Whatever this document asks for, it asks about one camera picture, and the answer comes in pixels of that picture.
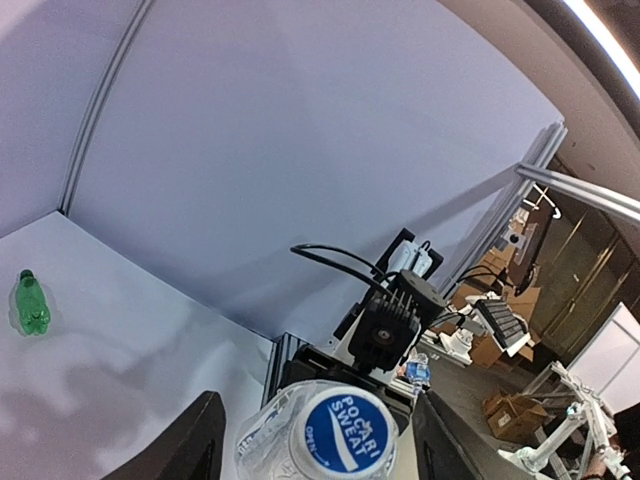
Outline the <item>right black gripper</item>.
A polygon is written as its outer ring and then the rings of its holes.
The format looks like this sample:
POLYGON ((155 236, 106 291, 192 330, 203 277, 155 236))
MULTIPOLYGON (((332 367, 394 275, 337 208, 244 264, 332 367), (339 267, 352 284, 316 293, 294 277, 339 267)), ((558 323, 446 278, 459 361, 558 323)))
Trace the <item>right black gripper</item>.
POLYGON ((272 397, 287 386, 307 380, 328 380, 364 389, 378 397, 395 420, 410 420, 415 397, 399 387, 357 372, 332 357, 303 345, 292 355, 280 353, 272 370, 272 397))

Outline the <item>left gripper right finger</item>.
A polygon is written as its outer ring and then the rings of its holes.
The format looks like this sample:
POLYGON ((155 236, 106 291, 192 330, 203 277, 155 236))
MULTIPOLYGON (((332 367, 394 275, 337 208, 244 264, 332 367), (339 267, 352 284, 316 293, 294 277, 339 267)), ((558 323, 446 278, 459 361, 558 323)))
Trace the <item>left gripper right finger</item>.
POLYGON ((492 449, 435 392, 418 395, 412 428, 421 480, 518 480, 530 477, 492 449))

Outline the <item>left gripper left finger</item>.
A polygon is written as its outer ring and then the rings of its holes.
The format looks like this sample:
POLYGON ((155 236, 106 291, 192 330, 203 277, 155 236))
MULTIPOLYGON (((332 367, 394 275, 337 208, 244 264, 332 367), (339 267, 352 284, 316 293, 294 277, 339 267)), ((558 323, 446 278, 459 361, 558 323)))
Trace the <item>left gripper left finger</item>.
POLYGON ((144 450, 104 480, 219 479, 224 434, 221 395, 205 391, 144 450))

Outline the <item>clear labelled water bottle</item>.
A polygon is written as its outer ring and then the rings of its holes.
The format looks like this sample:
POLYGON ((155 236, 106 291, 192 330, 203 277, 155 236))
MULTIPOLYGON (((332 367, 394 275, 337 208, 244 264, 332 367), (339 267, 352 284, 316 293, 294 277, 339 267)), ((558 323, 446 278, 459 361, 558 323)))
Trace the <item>clear labelled water bottle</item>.
POLYGON ((234 461, 240 479, 389 479, 398 437, 391 412, 374 394, 302 381, 244 422, 234 461))

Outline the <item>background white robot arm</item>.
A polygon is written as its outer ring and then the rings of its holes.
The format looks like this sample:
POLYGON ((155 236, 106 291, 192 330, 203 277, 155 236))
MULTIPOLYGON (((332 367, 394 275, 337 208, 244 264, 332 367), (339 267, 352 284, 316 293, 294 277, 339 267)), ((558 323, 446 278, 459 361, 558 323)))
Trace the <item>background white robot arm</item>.
POLYGON ((616 479, 630 479, 624 455, 611 446, 616 434, 603 404, 560 364, 553 369, 578 399, 565 420, 536 448, 494 450, 438 395, 418 395, 412 416, 417 475, 420 479, 542 479, 541 470, 558 447, 584 424, 589 426, 584 456, 594 452, 616 479))

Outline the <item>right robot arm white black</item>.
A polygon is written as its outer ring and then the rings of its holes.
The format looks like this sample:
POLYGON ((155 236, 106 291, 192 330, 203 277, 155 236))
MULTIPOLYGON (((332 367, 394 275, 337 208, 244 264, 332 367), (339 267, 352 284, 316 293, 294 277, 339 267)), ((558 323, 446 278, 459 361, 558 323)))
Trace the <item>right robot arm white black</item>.
POLYGON ((413 396, 392 382, 423 334, 444 312, 446 302, 429 283, 443 262, 430 242, 416 243, 401 230, 375 263, 365 261, 361 273, 331 259, 338 247, 299 244, 291 252, 350 275, 367 285, 329 339, 320 346, 285 333, 272 348, 262 401, 304 380, 331 380, 367 390, 384 402, 398 427, 405 429, 413 396))

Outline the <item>small blue water bottle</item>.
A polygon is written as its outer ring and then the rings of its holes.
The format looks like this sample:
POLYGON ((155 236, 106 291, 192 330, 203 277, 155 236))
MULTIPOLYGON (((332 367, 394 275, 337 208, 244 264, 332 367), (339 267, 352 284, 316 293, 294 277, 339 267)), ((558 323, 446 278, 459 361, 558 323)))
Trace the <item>small blue water bottle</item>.
POLYGON ((431 383, 429 357, 425 353, 412 355, 405 363, 405 377, 415 395, 428 389, 431 383))

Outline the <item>green plastic bottle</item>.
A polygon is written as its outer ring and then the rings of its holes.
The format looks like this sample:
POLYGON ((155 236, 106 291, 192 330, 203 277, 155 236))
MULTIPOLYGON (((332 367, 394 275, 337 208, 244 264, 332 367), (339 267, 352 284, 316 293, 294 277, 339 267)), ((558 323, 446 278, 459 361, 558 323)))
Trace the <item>green plastic bottle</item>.
POLYGON ((26 335, 44 335, 51 321, 51 312, 44 291, 33 272, 20 273, 15 292, 20 326, 26 335))

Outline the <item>cardboard box on floor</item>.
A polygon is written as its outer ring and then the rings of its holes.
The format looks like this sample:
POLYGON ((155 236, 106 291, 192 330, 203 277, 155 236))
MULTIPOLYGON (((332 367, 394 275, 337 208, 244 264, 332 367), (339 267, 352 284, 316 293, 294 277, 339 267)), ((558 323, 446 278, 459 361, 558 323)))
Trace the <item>cardboard box on floor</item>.
POLYGON ((483 400, 482 410, 494 438, 525 444, 548 418, 543 406, 520 394, 507 394, 498 388, 483 400))

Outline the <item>cardboard boxes pile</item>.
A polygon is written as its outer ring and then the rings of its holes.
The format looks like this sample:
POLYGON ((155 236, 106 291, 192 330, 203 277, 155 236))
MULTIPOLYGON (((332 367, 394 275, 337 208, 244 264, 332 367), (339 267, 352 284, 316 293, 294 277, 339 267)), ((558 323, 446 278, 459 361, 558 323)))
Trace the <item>cardboard boxes pile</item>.
POLYGON ((540 296, 535 274, 518 248, 491 248, 458 277, 452 317, 437 328, 437 343, 464 366, 511 370, 532 363, 540 341, 532 327, 540 296))

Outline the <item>keyboard on white stand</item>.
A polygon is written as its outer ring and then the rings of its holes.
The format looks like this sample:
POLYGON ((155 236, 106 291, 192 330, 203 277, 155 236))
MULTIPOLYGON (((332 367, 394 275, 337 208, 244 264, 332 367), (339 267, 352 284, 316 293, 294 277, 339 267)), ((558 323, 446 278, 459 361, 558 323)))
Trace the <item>keyboard on white stand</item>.
POLYGON ((449 308, 441 319, 455 326, 452 334, 439 333, 446 352, 469 365, 475 337, 488 336, 501 353, 515 356, 530 340, 527 322, 494 292, 465 297, 461 309, 449 308))

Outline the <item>aluminium overhead bar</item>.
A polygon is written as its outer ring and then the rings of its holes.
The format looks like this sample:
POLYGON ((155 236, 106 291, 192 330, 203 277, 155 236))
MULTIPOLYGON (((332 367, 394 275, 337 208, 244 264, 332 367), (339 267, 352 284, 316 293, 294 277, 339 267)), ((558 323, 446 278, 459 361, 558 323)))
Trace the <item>aluminium overhead bar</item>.
POLYGON ((529 164, 518 164, 516 172, 527 180, 549 187, 629 224, 639 225, 638 200, 582 179, 529 164))

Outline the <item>right aluminium wall post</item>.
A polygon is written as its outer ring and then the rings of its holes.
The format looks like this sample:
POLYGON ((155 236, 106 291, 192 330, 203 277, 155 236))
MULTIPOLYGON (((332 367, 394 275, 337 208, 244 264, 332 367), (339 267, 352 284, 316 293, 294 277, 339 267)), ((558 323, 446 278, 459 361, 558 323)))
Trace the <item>right aluminium wall post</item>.
POLYGON ((89 98, 71 149, 69 168, 57 207, 57 211, 63 216, 69 215, 73 205, 83 167, 111 91, 137 36, 156 3, 156 0, 136 2, 135 9, 89 98))

